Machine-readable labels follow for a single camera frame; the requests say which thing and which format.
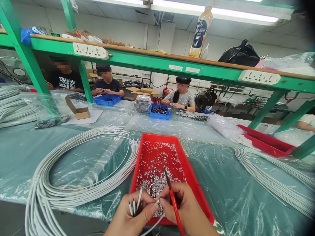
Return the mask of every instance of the electric fan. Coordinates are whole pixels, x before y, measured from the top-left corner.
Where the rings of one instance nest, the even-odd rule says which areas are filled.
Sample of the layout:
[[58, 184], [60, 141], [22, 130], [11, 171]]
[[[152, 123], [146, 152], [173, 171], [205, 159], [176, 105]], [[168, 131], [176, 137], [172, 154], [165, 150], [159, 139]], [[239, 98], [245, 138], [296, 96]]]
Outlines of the electric fan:
[[21, 60], [15, 57], [0, 57], [0, 76], [19, 84], [32, 84]]
[[200, 113], [204, 113], [204, 110], [209, 109], [213, 105], [213, 99], [210, 93], [202, 91], [197, 94], [195, 103], [200, 109]]

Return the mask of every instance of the gray t-shirt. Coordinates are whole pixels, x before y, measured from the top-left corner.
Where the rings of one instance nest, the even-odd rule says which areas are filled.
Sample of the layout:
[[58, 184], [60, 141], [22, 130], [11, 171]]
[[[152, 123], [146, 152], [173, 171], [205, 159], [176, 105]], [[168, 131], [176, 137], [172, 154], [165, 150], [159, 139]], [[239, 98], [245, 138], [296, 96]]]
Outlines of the gray t-shirt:
[[[171, 91], [170, 94], [165, 97], [165, 99], [173, 102], [174, 93], [175, 91]], [[180, 94], [177, 103], [184, 106], [192, 105], [195, 103], [194, 95], [190, 91], [187, 91], [185, 94]]]

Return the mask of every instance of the blue plastic tray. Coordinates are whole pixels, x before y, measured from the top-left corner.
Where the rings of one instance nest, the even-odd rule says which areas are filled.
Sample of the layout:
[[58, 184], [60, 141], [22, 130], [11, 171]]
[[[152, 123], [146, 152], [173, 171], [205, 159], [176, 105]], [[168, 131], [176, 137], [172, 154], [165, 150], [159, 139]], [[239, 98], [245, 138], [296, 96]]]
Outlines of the blue plastic tray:
[[[152, 107], [163, 107], [163, 108], [165, 108], [167, 110], [167, 115], [151, 112]], [[155, 118], [159, 118], [159, 119], [169, 120], [170, 117], [171, 117], [171, 114], [170, 114], [170, 110], [168, 109], [168, 107], [166, 105], [152, 103], [152, 105], [150, 107], [150, 117], [155, 117]]]
[[107, 105], [107, 106], [113, 106], [117, 102], [121, 100], [121, 96], [114, 95], [114, 94], [104, 94], [100, 97], [93, 98], [93, 101], [98, 105]]

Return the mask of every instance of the fluorescent light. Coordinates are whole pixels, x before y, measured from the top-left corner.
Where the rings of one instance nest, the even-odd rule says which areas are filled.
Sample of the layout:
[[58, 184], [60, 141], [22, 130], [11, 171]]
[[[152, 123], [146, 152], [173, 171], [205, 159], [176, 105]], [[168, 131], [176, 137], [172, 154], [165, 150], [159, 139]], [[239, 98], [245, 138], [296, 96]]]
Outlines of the fluorescent light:
[[[205, 7], [180, 2], [153, 0], [153, 4], [151, 4], [151, 9], [200, 16], [200, 14], [204, 12]], [[213, 14], [213, 17], [217, 19], [232, 20], [259, 25], [273, 25], [278, 20], [277, 17], [220, 8], [212, 8], [211, 12]]]
[[261, 2], [262, 0], [245, 0], [245, 1], [251, 1], [251, 2]]
[[129, 7], [149, 8], [149, 6], [143, 5], [143, 0], [87, 0], [87, 1], [111, 3]]

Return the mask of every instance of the plastic bottle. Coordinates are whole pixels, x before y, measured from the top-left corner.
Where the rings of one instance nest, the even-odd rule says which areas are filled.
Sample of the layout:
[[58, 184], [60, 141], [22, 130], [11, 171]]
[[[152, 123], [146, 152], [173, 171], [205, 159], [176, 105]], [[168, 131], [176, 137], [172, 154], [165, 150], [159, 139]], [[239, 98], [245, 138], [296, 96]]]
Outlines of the plastic bottle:
[[201, 54], [201, 59], [207, 59], [208, 57], [208, 51], [209, 51], [209, 44], [206, 46], [206, 48], [203, 50], [202, 54]]
[[198, 19], [196, 31], [194, 34], [193, 42], [190, 47], [188, 56], [200, 58], [204, 39], [206, 38], [208, 29], [212, 22], [212, 7], [208, 6]]

